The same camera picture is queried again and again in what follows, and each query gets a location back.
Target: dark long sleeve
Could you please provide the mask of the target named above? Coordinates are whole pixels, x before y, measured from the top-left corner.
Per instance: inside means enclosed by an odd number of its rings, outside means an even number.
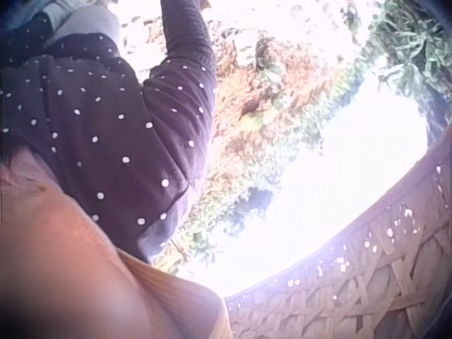
[[[215,74],[215,56],[198,0],[161,0],[168,59],[188,59]]]
[[[32,20],[0,37],[0,68],[18,67],[35,56],[52,35],[48,15],[38,13]]]

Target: woven basket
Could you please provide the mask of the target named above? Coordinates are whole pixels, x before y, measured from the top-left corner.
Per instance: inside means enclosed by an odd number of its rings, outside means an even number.
[[[234,337],[420,334],[451,287],[451,141],[449,128],[383,198],[317,252],[227,298]]]

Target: person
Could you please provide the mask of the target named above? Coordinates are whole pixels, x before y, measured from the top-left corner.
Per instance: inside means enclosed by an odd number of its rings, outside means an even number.
[[[57,0],[0,38],[0,333],[228,339],[224,301],[154,269],[203,179],[215,58],[195,0],[162,0],[141,86],[105,8]]]
[[[198,198],[215,56],[198,0],[162,0],[167,57],[141,85],[101,6],[57,0],[0,39],[1,160],[25,155],[148,263]]]

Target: basket rim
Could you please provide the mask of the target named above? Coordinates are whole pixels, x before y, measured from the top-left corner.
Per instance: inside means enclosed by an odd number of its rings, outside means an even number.
[[[359,228],[363,227],[367,223],[376,219],[380,214],[384,213],[388,206],[392,206],[399,201],[404,195],[415,186],[417,186],[425,177],[432,173],[432,170],[436,166],[441,165],[446,158],[450,158],[450,165],[452,167],[452,124],[450,124],[443,136],[427,151],[427,153],[418,160],[415,165],[397,182],[392,186],[379,200],[372,204],[368,209],[355,218],[348,226],[339,231],[324,245],[319,247],[316,251],[312,252],[308,256],[305,256],[301,260],[285,268],[284,270],[266,278],[251,287],[248,287],[238,293],[234,293],[225,298],[228,303],[233,299],[241,297],[242,295],[252,292],[259,287],[262,287],[268,283],[271,283],[281,275],[287,274],[301,265],[309,262],[313,258],[316,258],[321,253],[328,251],[329,248],[335,246],[338,242],[343,242],[352,233],[355,233]]]

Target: sunlight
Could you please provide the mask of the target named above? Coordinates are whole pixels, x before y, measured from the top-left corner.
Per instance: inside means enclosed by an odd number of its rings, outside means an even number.
[[[324,129],[323,156],[303,150],[282,192],[217,263],[196,277],[222,296],[258,283],[310,254],[383,196],[427,151],[416,102],[369,75],[352,104]]]

